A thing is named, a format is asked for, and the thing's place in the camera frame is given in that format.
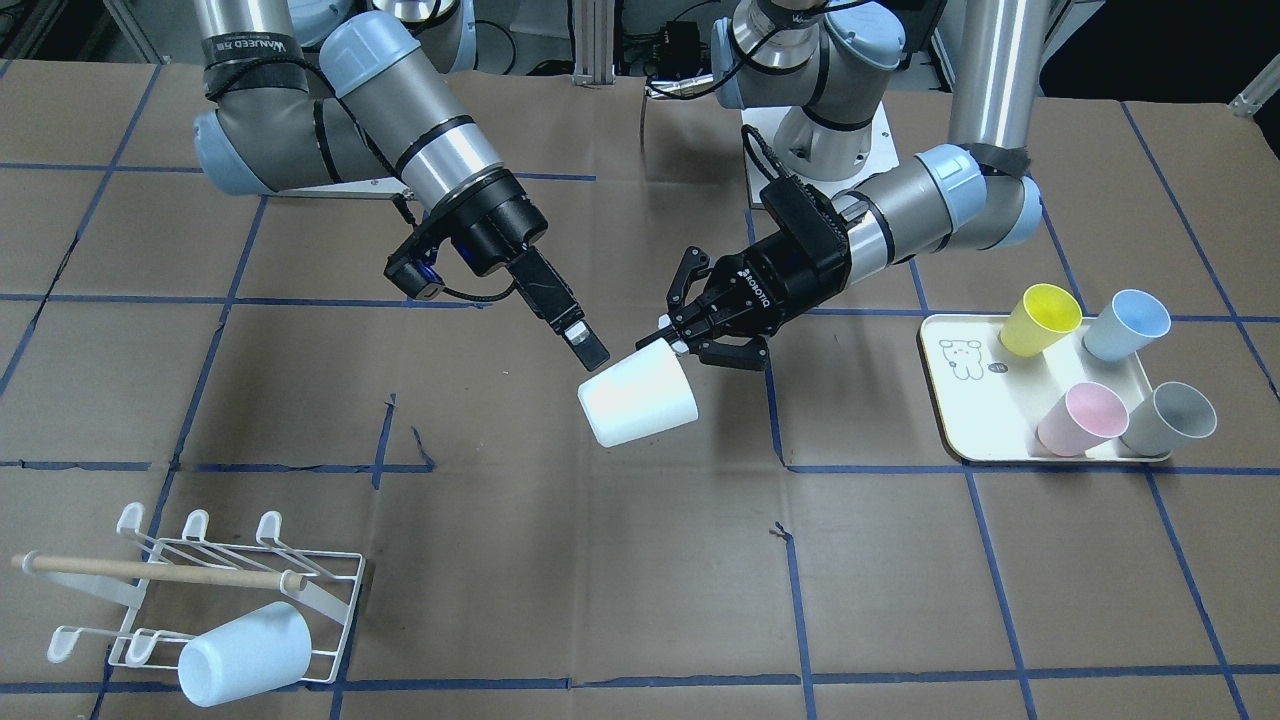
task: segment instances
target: white cup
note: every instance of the white cup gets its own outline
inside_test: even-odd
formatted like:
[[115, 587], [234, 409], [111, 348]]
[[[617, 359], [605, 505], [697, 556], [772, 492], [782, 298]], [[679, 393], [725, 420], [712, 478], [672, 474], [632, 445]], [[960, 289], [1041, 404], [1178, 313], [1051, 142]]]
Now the white cup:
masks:
[[178, 656], [178, 684], [211, 707], [297, 683], [311, 665], [311, 633], [296, 607], [273, 602], [192, 638]]
[[1217, 413], [1204, 395], [1187, 383], [1161, 383], [1134, 409], [1120, 442], [1138, 455], [1158, 457], [1217, 429]]
[[1165, 337], [1172, 325], [1169, 310], [1140, 290], [1121, 290], [1084, 333], [1084, 348], [1115, 363]]
[[1120, 437], [1129, 425], [1129, 410], [1114, 389], [1083, 382], [1071, 386], [1036, 427], [1050, 452], [1074, 457], [1091, 447]]
[[676, 351], [655, 341], [577, 388], [595, 439], [604, 447], [698, 419], [698, 402]]

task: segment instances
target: pink cup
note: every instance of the pink cup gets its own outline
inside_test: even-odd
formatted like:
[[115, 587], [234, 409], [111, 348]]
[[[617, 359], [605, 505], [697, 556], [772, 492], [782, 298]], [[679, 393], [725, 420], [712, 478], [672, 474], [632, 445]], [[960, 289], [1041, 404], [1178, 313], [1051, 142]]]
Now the pink cup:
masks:
[[1117, 438], [1129, 429], [1129, 410], [1111, 388], [1079, 383], [1066, 391], [1036, 428], [1050, 452], [1074, 457], [1091, 447]]

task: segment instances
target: yellow cup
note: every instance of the yellow cup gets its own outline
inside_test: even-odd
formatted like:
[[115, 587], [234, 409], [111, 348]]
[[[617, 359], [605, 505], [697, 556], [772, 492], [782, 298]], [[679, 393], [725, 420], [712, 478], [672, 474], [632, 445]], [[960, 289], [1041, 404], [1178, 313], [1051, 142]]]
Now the yellow cup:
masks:
[[1000, 342], [1021, 357], [1032, 357], [1080, 327], [1080, 304], [1056, 284], [1027, 288], [1000, 329]]

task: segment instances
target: bear illustration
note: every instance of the bear illustration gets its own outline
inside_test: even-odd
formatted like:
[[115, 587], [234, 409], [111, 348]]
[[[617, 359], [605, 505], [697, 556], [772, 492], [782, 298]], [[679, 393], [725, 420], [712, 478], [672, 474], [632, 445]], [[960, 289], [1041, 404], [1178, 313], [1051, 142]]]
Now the bear illustration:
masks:
[[951, 365], [951, 372], [960, 380], [980, 380], [984, 373], [982, 366], [982, 343], [977, 340], [941, 340], [942, 356]]

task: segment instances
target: light blue joint cover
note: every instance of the light blue joint cover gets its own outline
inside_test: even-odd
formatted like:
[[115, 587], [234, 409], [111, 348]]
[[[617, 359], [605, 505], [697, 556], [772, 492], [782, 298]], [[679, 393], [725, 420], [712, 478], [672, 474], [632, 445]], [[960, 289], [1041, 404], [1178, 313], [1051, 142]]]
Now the light blue joint cover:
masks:
[[476, 60], [476, 6], [471, 0], [462, 0], [462, 36], [458, 37], [458, 56], [453, 59], [451, 73], [470, 70]]
[[342, 24], [353, 0], [289, 0], [293, 35], [303, 47], [314, 47]]
[[[712, 77], [716, 82], [724, 78], [724, 73], [733, 69], [733, 61], [737, 55], [733, 54], [733, 49], [730, 47], [730, 19], [721, 18], [716, 20], [712, 27], [712, 69], [714, 70]], [[716, 99], [719, 100], [722, 108], [728, 108], [730, 110], [742, 110], [742, 88], [737, 86], [737, 74], [731, 77], [728, 82], [716, 88]]]
[[973, 155], [955, 145], [940, 145], [915, 155], [929, 170], [951, 215], [951, 229], [974, 219], [987, 206], [987, 178]]
[[269, 195], [271, 188], [257, 179], [236, 151], [214, 110], [196, 115], [196, 158], [214, 187], [227, 195]]
[[1014, 223], [1009, 234], [987, 250], [1014, 247], [1015, 245], [1027, 242], [1030, 236], [1036, 234], [1036, 228], [1039, 227], [1042, 217], [1039, 186], [1032, 178], [1023, 176], [1023, 211], [1018, 214], [1018, 222]]
[[421, 44], [390, 13], [370, 10], [342, 23], [320, 47], [320, 67], [334, 95], [346, 96]]
[[891, 10], [868, 3], [847, 10], [827, 13], [831, 37], [864, 63], [892, 70], [902, 61], [906, 31]]

